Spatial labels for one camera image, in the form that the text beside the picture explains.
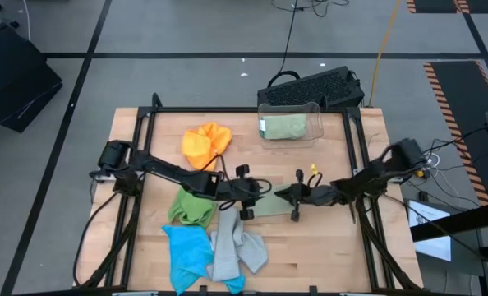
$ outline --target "gray floor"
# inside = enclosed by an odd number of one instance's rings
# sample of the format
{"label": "gray floor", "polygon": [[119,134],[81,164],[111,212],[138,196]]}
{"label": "gray floor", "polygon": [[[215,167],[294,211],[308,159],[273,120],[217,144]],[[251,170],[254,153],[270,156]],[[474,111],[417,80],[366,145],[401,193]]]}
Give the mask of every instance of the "gray floor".
{"label": "gray floor", "polygon": [[[2,3],[6,11],[1,17],[18,20],[23,25],[18,32],[26,36],[22,2]],[[103,3],[29,0],[32,42],[45,53],[84,53]],[[277,0],[279,6],[290,3]],[[299,12],[290,51],[376,53],[393,6],[394,0],[351,0],[347,7],[330,6],[324,19]],[[96,52],[282,52],[290,17],[267,0],[113,0]],[[488,15],[472,17],[488,48]],[[386,52],[478,53],[478,49],[462,15],[411,14],[403,2]],[[107,140],[115,108],[148,104],[154,91],[166,106],[253,106],[256,91],[265,87],[281,62],[275,58],[94,59],[14,293],[70,288],[72,260],[90,210],[87,173],[94,169]],[[450,138],[423,62],[433,61],[381,62],[374,105],[384,110],[392,141],[408,136],[429,146],[436,137]],[[0,127],[0,289],[82,60],[49,59],[48,64],[63,79],[64,87],[23,134]],[[372,59],[299,58],[288,59],[285,69],[306,76],[348,66],[368,94],[374,65]],[[461,164],[453,147],[439,154],[440,167]],[[463,169],[445,175],[460,196],[476,201]],[[472,207],[443,194],[433,183],[421,187],[455,206]],[[406,197],[416,192],[403,187]],[[445,271],[425,261],[420,264],[426,287],[443,291]],[[477,294],[477,279],[473,286]],[[449,273],[447,291],[469,294],[469,277]]]}

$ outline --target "wooden tabletop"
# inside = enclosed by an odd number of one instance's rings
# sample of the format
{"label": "wooden tabletop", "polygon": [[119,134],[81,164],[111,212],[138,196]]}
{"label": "wooden tabletop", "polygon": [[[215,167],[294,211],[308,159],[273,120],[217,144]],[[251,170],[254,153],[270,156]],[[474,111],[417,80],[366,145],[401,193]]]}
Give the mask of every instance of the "wooden tabletop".
{"label": "wooden tabletop", "polygon": [[[116,110],[110,140],[132,139],[136,111]],[[380,109],[363,109],[361,114],[369,155],[375,158],[389,144],[383,114]],[[273,185],[296,182],[296,169],[309,176],[311,164],[324,175],[323,182],[351,177],[342,117],[332,113],[321,116],[325,134],[313,147],[266,150],[260,144],[256,113],[158,113],[150,151],[163,160],[192,169],[181,153],[184,132],[216,122],[229,127],[233,134],[223,154],[230,178],[240,164],[249,164],[251,176],[267,178]],[[357,139],[353,127],[352,122],[353,137]],[[112,183],[98,185],[92,211],[111,196],[112,187]],[[161,227],[169,224],[168,209],[178,189],[178,185],[164,179],[146,177],[128,289],[173,290],[169,281],[169,241]],[[402,199],[396,185],[389,186],[388,194]],[[90,277],[111,247],[119,201],[117,197],[106,206],[89,227],[78,263],[80,281]],[[405,209],[384,198],[379,203],[388,249],[410,278],[422,286]],[[217,229],[217,221],[215,216],[208,232]],[[246,221],[245,230],[261,234],[269,252],[268,264],[257,275],[242,267],[246,291],[307,292],[310,285],[316,285],[320,292],[370,291],[361,230],[352,222],[347,206],[303,205],[299,223],[292,222],[289,215],[259,217]],[[376,250],[374,254],[378,280],[384,287],[380,257]],[[122,253],[117,259],[116,283],[119,283],[123,258]],[[203,284],[209,291],[227,291],[225,285],[207,279],[198,280],[190,290],[198,291]]]}

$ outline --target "blue cloth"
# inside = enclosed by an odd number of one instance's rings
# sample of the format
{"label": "blue cloth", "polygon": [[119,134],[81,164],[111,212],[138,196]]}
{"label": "blue cloth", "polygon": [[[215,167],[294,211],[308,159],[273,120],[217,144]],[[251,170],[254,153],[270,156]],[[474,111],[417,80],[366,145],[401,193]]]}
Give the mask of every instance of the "blue cloth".
{"label": "blue cloth", "polygon": [[[206,267],[213,264],[213,250],[207,233],[200,226],[165,225],[162,229],[169,236],[171,284],[177,295],[180,295],[201,276],[209,278]],[[240,275],[223,283],[229,293],[238,294],[244,289],[246,277]]]}

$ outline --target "small yellow clip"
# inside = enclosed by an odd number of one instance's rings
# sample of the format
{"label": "small yellow clip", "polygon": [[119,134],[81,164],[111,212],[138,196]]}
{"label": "small yellow clip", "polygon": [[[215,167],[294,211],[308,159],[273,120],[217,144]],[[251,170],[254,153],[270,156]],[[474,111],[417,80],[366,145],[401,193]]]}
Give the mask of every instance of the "small yellow clip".
{"label": "small yellow clip", "polygon": [[319,173],[319,170],[317,170],[315,164],[311,164],[311,173],[313,173],[314,176]]}

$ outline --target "green cloth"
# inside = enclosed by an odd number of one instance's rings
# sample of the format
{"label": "green cloth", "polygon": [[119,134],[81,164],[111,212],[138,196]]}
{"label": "green cloth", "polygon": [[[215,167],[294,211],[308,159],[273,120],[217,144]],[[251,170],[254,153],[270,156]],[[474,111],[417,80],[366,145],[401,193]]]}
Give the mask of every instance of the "green cloth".
{"label": "green cloth", "polygon": [[187,193],[183,188],[177,193],[171,209],[168,212],[169,222],[178,217],[184,225],[197,224],[206,228],[217,209],[214,201],[197,198]]}
{"label": "green cloth", "polygon": [[264,197],[259,199],[252,207],[253,215],[255,217],[290,214],[295,206],[292,206],[289,201],[277,197],[276,191],[283,190],[290,187],[290,184],[278,185],[270,192],[264,194]]}
{"label": "green cloth", "polygon": [[264,116],[259,125],[266,140],[296,140],[306,135],[306,114]]}

